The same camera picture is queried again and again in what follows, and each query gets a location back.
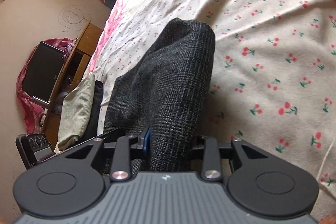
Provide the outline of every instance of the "bedsheet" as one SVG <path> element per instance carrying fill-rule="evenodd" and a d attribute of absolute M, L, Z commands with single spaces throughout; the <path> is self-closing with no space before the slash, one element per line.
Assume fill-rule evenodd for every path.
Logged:
<path fill-rule="evenodd" d="M 104 83 L 98 132 L 115 79 L 175 17 L 216 34 L 198 133 L 304 168 L 320 185 L 313 215 L 336 213 L 336 0 L 117 0 L 85 74 Z"/>

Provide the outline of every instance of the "wooden desk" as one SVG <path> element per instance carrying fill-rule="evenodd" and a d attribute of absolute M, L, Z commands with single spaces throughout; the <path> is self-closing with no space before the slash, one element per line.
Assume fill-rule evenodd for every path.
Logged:
<path fill-rule="evenodd" d="M 78 84 L 82 80 L 83 74 L 91 59 L 91 56 L 93 55 L 97 47 L 98 40 L 99 40 L 101 33 L 102 33 L 102 29 L 98 28 L 97 26 L 93 25 L 90 21 L 88 21 L 84 30 L 78 37 L 77 42 L 75 46 L 73 47 L 67 61 L 63 65 L 61 72 L 58 75 L 54 88 L 51 92 L 50 107 L 48 109 L 48 112 L 45 117 L 45 121 L 42 126 L 42 133 L 46 135 L 53 149 L 55 148 L 55 145 L 57 143 L 58 128 L 59 128 L 59 123 L 61 119 L 60 115 L 57 115 L 51 112 L 51 110 L 53 109 L 57 94 L 59 93 L 62 82 L 64 78 L 66 77 L 66 75 L 68 74 L 68 71 L 70 70 L 71 65 L 72 65 L 72 68 L 74 67 L 74 64 L 73 64 L 74 60 L 78 59 L 78 57 L 81 56 L 80 62 L 77 62 L 75 64 L 76 72 L 74 74 L 69 92 L 71 92 L 75 87 L 78 86 Z"/>

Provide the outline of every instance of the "black monitor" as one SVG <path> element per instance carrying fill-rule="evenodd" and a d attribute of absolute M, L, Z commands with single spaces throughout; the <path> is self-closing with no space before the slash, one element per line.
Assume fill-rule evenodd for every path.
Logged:
<path fill-rule="evenodd" d="M 41 42 L 32 56 L 22 83 L 31 97 L 49 101 L 56 79 L 62 69 L 64 52 Z"/>

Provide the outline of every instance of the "white logo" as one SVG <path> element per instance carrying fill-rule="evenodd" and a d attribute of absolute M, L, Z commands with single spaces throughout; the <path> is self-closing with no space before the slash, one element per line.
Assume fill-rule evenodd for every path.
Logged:
<path fill-rule="evenodd" d="M 165 181 L 169 180 L 171 178 L 170 175 L 164 175 L 162 176 L 162 179 L 164 179 Z"/>

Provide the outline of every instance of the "screw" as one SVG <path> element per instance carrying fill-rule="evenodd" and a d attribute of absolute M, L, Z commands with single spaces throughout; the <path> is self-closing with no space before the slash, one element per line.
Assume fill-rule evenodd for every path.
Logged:
<path fill-rule="evenodd" d="M 217 170 L 208 170 L 204 172 L 204 176 L 207 179 L 217 179 L 221 176 L 221 173 L 219 173 Z"/>
<path fill-rule="evenodd" d="M 128 178 L 128 173 L 125 171 L 115 171 L 112 173 L 112 177 L 117 180 Z"/>

